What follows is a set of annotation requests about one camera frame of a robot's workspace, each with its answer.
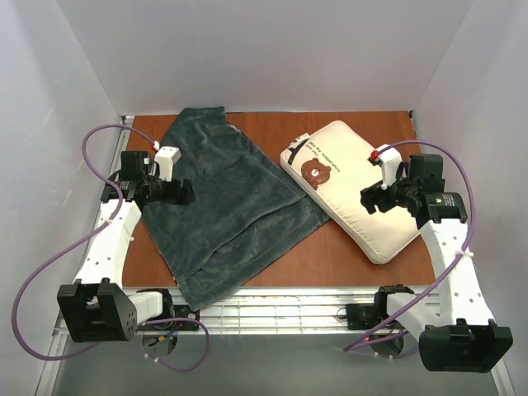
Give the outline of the cream bear print pillow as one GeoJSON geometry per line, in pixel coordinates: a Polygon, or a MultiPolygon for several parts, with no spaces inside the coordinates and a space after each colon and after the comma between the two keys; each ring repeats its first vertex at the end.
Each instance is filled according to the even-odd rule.
{"type": "Polygon", "coordinates": [[[395,258],[417,236],[402,208],[369,214],[361,191],[382,179],[367,158],[374,147],[341,120],[302,134],[280,154],[280,166],[334,220],[374,264],[395,258]]]}

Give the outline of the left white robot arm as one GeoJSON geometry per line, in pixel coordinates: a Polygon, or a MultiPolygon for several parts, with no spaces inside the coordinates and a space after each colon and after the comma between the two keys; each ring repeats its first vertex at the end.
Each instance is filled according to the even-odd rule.
{"type": "Polygon", "coordinates": [[[155,155],[124,151],[120,169],[105,184],[98,224],[104,229],[91,242],[87,257],[70,285],[57,294],[61,314],[74,342],[129,341],[150,319],[174,317],[166,289],[127,295],[122,278],[125,258],[142,211],[150,203],[189,205],[191,181],[172,176],[179,148],[165,146],[155,155]]]}

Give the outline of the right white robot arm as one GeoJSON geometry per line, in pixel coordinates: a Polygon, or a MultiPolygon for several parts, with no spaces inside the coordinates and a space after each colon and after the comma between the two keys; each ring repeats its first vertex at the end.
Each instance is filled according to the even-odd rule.
{"type": "Polygon", "coordinates": [[[436,278],[421,294],[404,285],[380,287],[372,317],[380,326],[402,325],[417,340],[429,371],[488,373],[510,349],[513,336],[496,323],[479,287],[467,244],[467,211],[460,194],[445,190],[442,156],[414,154],[404,162],[397,150],[380,148],[369,161],[381,167],[382,179],[361,191],[361,204],[371,214],[407,210],[436,278]]]}

